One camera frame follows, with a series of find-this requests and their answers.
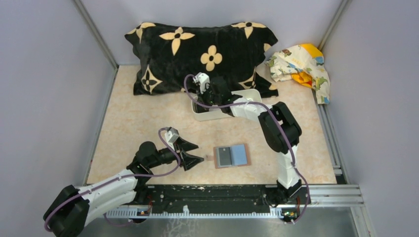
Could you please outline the grey card sleeve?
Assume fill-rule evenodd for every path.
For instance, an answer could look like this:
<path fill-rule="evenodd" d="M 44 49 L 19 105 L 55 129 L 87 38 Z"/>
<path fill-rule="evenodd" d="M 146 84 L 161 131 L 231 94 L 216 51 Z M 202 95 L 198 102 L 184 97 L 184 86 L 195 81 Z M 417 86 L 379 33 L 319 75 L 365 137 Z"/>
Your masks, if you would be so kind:
<path fill-rule="evenodd" d="M 232 157 L 230 147 L 222 147 L 217 149 L 217 158 L 219 166 L 231 166 Z"/>

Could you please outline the brown leather card holder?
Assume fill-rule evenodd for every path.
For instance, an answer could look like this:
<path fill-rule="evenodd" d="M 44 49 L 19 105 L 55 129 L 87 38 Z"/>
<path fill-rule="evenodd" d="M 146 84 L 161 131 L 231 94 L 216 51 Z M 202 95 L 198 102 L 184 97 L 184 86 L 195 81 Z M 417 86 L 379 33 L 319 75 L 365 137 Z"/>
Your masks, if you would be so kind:
<path fill-rule="evenodd" d="M 231 157 L 232 157 L 231 166 L 219 166 L 218 158 L 217 158 L 217 149 L 222 148 L 222 147 L 230 147 L 231 149 Z M 249 152 L 249 148 L 247 144 L 236 144 L 232 146 L 214 147 L 213 154 L 214 154 L 214 165 L 216 169 L 251 165 L 250 152 Z"/>

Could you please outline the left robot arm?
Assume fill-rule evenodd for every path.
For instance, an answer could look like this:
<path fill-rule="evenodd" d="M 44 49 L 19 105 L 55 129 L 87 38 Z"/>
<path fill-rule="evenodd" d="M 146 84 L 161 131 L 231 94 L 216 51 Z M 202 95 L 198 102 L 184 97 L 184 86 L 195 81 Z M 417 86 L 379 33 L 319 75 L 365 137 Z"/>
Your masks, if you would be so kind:
<path fill-rule="evenodd" d="M 43 216 L 45 230 L 57 237 L 76 237 L 90 222 L 114 208 L 131 202 L 143 204 L 148 198 L 145 185 L 156 176 L 152 168 L 175 162 L 175 168 L 162 174 L 167 176 L 180 167 L 187 171 L 204 161 L 189 154 L 198 145 L 177 133 L 168 130 L 161 141 L 165 148 L 160 150 L 151 141 L 143 142 L 132 162 L 110 178 L 87 186 L 64 187 Z"/>

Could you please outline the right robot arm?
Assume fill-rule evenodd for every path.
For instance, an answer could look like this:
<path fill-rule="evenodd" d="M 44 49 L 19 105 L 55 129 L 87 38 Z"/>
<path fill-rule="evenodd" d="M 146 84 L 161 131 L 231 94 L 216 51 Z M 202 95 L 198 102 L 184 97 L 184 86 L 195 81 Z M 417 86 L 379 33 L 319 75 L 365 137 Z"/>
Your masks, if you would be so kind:
<path fill-rule="evenodd" d="M 287 105 L 283 102 L 266 105 L 234 94 L 222 77 L 211 79 L 207 74 L 199 73 L 192 76 L 192 82 L 198 96 L 194 102 L 199 106 L 259 122 L 266 143 L 278 155 L 278 197 L 283 203 L 292 203 L 302 186 L 302 178 L 296 169 L 302 130 Z"/>

